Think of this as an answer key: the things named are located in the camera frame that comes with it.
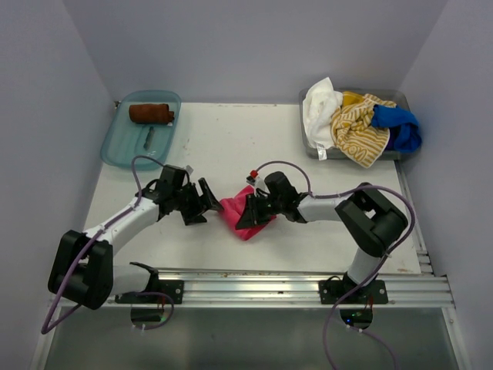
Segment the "pink towel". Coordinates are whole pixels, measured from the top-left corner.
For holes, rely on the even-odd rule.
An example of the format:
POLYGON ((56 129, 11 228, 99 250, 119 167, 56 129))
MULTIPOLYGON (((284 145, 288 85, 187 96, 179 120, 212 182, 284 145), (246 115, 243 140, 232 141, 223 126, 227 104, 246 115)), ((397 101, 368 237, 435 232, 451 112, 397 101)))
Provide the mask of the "pink towel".
POLYGON ((246 206, 246 197, 253 194, 253 192, 254 188, 252 186, 246 186, 236 196, 220 200, 220 204, 223 207, 223 210, 220 211, 221 220, 227 225, 229 231, 242 241, 248 241, 266 227, 266 225, 261 225, 241 230, 236 229, 236 224, 246 206))

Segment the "teal translucent plastic bin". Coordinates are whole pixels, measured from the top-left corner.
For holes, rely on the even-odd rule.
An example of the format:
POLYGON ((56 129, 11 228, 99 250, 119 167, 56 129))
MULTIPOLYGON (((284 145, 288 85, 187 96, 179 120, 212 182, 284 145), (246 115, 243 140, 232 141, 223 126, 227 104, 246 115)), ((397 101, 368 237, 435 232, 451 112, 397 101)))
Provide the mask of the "teal translucent plastic bin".
POLYGON ((166 90, 140 90, 130 93, 116 107, 112 123, 100 150, 104 163, 129 169, 135 156, 149 156, 165 163, 178 126, 181 98, 166 90), (131 106, 166 104, 173 114, 170 123, 134 123, 131 106))

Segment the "brown microfiber towel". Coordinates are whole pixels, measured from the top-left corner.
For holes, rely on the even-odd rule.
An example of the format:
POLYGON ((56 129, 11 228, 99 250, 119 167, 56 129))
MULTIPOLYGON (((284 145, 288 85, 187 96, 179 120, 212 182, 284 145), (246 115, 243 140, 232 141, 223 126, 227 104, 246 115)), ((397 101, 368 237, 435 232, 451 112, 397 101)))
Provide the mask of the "brown microfiber towel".
POLYGON ((175 119, 175 113, 168 104, 133 104, 129 107, 129 118, 136 124, 168 125, 175 119))

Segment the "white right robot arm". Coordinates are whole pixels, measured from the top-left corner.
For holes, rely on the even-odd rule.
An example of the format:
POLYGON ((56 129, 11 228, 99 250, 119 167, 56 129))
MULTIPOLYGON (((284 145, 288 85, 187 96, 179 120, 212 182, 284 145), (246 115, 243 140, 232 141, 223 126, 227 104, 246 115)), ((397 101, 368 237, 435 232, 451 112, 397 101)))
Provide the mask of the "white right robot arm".
POLYGON ((345 273, 343 293, 349 301, 363 301, 371 292, 369 282, 376 277, 377 266, 409 224, 404 213, 382 194, 382 187, 369 183, 362 183, 340 197, 315 197, 299 192, 280 171, 269 174, 264 183, 265 190, 246 195, 235 228, 260 227, 279 214, 299 224, 341 222, 358 246, 345 273))

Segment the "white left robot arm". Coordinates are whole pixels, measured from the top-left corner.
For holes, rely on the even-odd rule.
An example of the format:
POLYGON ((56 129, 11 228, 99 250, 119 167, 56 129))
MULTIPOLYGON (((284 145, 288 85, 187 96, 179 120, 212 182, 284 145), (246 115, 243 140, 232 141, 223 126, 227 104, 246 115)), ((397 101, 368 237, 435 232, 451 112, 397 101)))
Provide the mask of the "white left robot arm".
POLYGON ((92 310, 123 294, 146 303, 155 301, 161 292, 158 271, 138 262, 116 266, 113 258, 140 232, 172 212, 180 213, 189 226, 206 222, 208 210, 220 212, 223 206, 206 180, 193 183, 186 169, 165 165, 159 178, 139 187, 119 214, 87 230, 62 235, 48 290, 92 310))

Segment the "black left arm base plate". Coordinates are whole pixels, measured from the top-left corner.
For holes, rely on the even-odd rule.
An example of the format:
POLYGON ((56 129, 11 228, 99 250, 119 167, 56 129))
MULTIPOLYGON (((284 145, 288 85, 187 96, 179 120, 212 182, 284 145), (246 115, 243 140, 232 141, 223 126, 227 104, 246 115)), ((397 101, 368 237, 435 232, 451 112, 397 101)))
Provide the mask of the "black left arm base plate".
POLYGON ((125 293, 115 296, 117 304, 182 304, 184 294, 183 280, 159 280, 144 293, 125 293))

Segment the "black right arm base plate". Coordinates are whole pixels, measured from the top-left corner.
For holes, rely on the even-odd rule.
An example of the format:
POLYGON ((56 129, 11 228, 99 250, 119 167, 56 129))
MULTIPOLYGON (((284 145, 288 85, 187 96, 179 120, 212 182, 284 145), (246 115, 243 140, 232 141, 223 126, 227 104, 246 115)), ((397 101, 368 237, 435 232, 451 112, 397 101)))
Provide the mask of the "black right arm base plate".
MULTIPOLYGON (((321 304, 335 304, 353 286, 349 282, 337 279, 318 281, 318 293, 321 304)), ((374 280, 368 285, 358 288, 345 298, 341 304, 387 304, 389 298, 384 281, 374 280)))

